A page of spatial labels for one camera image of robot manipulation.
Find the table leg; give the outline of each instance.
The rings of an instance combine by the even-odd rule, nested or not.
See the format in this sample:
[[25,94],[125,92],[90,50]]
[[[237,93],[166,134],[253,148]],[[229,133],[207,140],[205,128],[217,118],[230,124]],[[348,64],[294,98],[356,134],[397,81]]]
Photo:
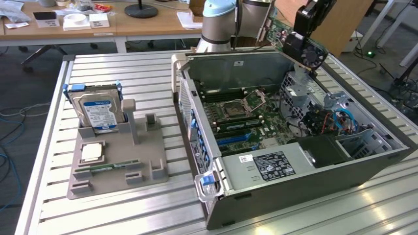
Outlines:
[[397,28],[400,27],[400,24],[404,22],[404,20],[405,20],[406,16],[409,15],[412,9],[413,9],[413,6],[409,6],[408,9],[405,9],[405,11],[398,16],[397,21],[393,23],[393,25],[389,28],[384,38],[380,41],[378,47],[384,47],[385,46],[385,43],[388,42],[388,40],[392,37],[392,35],[393,35],[394,31],[397,30]]
[[115,37],[118,53],[127,53],[125,45],[126,41],[126,37]]
[[414,47],[414,49],[412,50],[412,52],[406,55],[405,59],[401,62],[401,66],[406,67],[409,65],[409,63],[412,62],[414,56],[418,54],[418,43]]
[[365,36],[364,36],[364,38],[362,38],[362,40],[360,42],[361,47],[365,47],[365,45],[366,45],[366,43],[368,43],[368,41],[369,41],[374,31],[377,30],[377,28],[378,28],[378,26],[380,26],[385,16],[388,15],[389,10],[392,9],[392,7],[394,5],[394,2],[396,2],[396,0],[389,0],[389,2],[386,3],[386,6],[385,6],[382,12],[380,13],[377,20],[374,21],[374,23],[373,23],[368,33],[365,34]]

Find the hard drive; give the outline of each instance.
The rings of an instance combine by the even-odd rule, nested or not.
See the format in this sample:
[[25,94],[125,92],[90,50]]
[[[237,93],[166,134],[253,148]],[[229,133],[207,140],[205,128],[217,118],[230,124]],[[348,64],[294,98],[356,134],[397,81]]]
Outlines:
[[74,106],[82,127],[93,127],[98,134],[118,130],[118,123],[126,122],[119,82],[102,86],[65,84],[63,92]]

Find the white cable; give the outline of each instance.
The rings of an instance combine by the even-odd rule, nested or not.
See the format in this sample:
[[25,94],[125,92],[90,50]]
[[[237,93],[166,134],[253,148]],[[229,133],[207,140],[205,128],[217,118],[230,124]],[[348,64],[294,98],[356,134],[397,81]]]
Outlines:
[[[110,2],[138,2],[137,0],[121,0],[121,1],[94,1],[95,3],[110,3]],[[154,2],[150,2],[150,1],[145,1],[146,4],[151,4],[151,5],[158,5],[158,6],[163,6],[163,7],[167,7],[167,8],[171,8],[171,9],[175,9],[175,10],[179,10],[179,11],[187,11],[187,9],[182,9],[182,8],[177,8],[174,6],[169,6],[169,5],[165,5],[165,4],[161,4],[161,3],[154,3]]]
[[[29,107],[23,108],[19,112],[14,113],[14,114],[3,114],[3,113],[0,113],[0,116],[4,116],[4,117],[11,117],[11,116],[17,116],[17,115],[26,116],[26,115],[23,114],[26,111],[29,111],[29,110],[33,109],[33,108],[45,106],[45,105],[51,105],[51,102],[49,102],[49,103],[42,103],[42,104],[35,104],[35,105],[33,105],[33,106],[29,106]],[[41,113],[41,114],[34,114],[34,115],[27,115],[27,117],[38,117],[38,116],[43,116],[43,115],[46,115],[46,114],[49,114],[49,112]]]

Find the hard drive label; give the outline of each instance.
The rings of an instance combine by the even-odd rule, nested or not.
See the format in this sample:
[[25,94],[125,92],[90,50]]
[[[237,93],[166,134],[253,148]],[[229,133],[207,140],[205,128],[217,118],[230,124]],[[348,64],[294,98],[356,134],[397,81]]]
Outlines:
[[265,181],[296,174],[284,152],[270,153],[253,158]]
[[110,111],[113,103],[109,100],[85,102],[85,110],[90,118],[91,126],[98,130],[109,130],[117,127],[115,114]]

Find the blue cable on floor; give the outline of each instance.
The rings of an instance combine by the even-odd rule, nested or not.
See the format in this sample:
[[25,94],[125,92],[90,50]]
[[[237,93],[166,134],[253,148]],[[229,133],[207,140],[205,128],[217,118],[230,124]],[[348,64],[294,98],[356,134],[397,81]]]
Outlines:
[[17,180],[18,180],[18,194],[14,197],[14,199],[0,208],[0,212],[2,212],[8,207],[8,205],[14,204],[17,199],[21,197],[21,194],[22,194],[22,184],[21,184],[21,179],[19,179],[19,175],[18,175],[17,166],[15,166],[14,161],[4,154],[0,154],[0,156],[4,157],[4,159],[10,162],[11,166],[12,166],[14,174],[15,174],[15,177],[17,177]]
[[[0,121],[4,121],[7,123],[17,123],[22,126],[22,131],[19,133],[19,135],[12,138],[7,143],[2,144],[0,146],[6,146],[8,145],[10,143],[12,143],[21,136],[22,134],[25,133],[25,130],[26,130],[26,126],[23,124],[23,122],[19,122],[19,121],[8,121],[8,120],[4,120],[0,118]],[[19,178],[19,174],[18,174],[18,170],[17,170],[17,166],[15,166],[15,163],[12,161],[12,159],[6,155],[6,154],[0,154],[0,156],[4,158],[6,161],[8,161],[10,165],[12,166],[12,171],[14,171],[14,174],[15,174],[15,177],[17,177],[17,181],[18,181],[18,193],[17,193],[17,196],[14,197],[14,199],[0,208],[0,212],[11,205],[14,204],[14,202],[18,200],[18,198],[21,197],[22,195],[22,183],[21,183],[21,178]]]

